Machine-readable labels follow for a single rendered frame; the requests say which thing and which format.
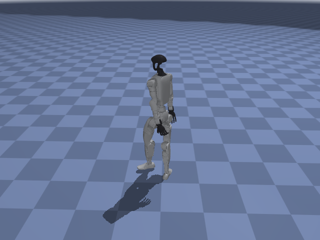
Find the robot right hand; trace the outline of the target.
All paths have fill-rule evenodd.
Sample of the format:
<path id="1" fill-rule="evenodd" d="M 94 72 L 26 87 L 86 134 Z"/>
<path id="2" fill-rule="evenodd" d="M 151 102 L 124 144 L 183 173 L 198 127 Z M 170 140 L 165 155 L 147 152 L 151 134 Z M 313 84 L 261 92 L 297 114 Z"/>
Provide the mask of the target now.
<path id="1" fill-rule="evenodd" d="M 169 111 L 169 114 L 172 115 L 173 117 L 173 120 L 171 123 L 175 123 L 177 120 L 176 120 L 176 115 L 175 113 L 173 112 L 174 111 L 174 107 L 172 106 L 173 110 L 169 110 L 169 107 L 168 107 L 168 111 Z M 175 118 L 175 119 L 174 119 Z"/>

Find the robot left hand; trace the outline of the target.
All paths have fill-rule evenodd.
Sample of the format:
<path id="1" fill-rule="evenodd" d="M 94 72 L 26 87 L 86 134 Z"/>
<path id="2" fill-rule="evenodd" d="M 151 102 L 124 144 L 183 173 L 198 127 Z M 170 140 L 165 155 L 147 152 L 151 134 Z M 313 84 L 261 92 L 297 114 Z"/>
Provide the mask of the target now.
<path id="1" fill-rule="evenodd" d="M 166 130 L 165 130 L 165 128 L 162 126 L 162 121 L 161 121 L 161 119 L 159 119 L 159 122 L 160 122 L 160 124 L 156 124 L 156 126 L 157 126 L 157 133 L 160 133 L 160 135 L 162 136 L 165 136 L 165 135 L 167 135 L 167 134 L 169 134 L 169 132 L 167 132 Z"/>

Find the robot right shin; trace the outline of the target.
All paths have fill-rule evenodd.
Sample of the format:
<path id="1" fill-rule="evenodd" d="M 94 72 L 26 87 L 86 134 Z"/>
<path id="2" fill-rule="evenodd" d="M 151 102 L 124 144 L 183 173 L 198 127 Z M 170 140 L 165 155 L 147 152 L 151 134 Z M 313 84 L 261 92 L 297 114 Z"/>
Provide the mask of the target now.
<path id="1" fill-rule="evenodd" d="M 169 162 L 171 158 L 171 148 L 170 143 L 167 143 L 166 145 L 166 151 L 162 151 L 162 159 L 164 163 L 164 173 L 169 173 Z"/>

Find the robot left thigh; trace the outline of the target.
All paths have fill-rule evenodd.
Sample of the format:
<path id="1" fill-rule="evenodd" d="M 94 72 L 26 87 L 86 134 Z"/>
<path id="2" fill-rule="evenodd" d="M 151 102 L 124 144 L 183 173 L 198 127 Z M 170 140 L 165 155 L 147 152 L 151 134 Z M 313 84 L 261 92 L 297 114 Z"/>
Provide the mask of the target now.
<path id="1" fill-rule="evenodd" d="M 152 139 L 155 129 L 158 126 L 155 123 L 155 120 L 153 117 L 149 117 L 146 121 L 144 128 L 143 128 L 143 140 L 144 144 L 147 147 L 150 143 L 153 143 L 155 145 L 154 140 Z"/>

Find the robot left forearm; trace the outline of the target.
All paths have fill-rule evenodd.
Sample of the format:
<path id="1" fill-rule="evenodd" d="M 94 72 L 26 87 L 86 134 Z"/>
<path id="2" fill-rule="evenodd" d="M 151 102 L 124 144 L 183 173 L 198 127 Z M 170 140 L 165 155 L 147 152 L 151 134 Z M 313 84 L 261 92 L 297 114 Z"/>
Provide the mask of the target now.
<path id="1" fill-rule="evenodd" d="M 151 107 L 151 110 L 152 110 L 152 114 L 153 114 L 153 119 L 155 120 L 155 123 L 158 125 L 160 124 L 160 115 L 159 115 L 159 107 L 157 107 L 155 101 L 151 100 L 149 102 L 149 105 Z"/>

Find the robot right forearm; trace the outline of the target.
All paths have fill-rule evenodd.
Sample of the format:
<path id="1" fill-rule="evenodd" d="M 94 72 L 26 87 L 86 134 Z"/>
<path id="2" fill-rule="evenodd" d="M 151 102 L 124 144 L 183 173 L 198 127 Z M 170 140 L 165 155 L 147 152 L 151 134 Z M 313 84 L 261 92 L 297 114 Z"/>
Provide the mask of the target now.
<path id="1" fill-rule="evenodd" d="M 167 103 L 167 106 L 168 106 L 168 109 L 169 110 L 173 110 L 173 98 L 174 98 L 174 95 L 172 94 L 170 97 L 169 97 L 169 101 Z"/>

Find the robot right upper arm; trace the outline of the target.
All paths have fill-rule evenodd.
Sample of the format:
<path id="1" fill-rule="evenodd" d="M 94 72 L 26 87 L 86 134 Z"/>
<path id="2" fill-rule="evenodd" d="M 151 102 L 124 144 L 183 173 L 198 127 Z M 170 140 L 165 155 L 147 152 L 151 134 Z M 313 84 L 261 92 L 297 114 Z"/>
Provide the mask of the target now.
<path id="1" fill-rule="evenodd" d="M 173 75 L 171 73 L 168 73 L 170 76 L 170 96 L 173 94 L 173 83 L 172 83 L 172 78 Z"/>

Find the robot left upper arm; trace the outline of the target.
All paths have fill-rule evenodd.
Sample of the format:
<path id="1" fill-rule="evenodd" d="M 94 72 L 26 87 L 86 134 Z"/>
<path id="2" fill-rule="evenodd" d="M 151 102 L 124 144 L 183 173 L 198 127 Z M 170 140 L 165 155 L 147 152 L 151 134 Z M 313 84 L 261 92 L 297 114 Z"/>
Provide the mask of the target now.
<path id="1" fill-rule="evenodd" d="M 151 101 L 155 101 L 156 105 L 158 104 L 158 98 L 157 98 L 157 78 L 151 78 L 147 81 L 147 87 L 149 89 L 149 94 L 152 98 Z M 150 104 L 150 103 L 149 103 Z"/>

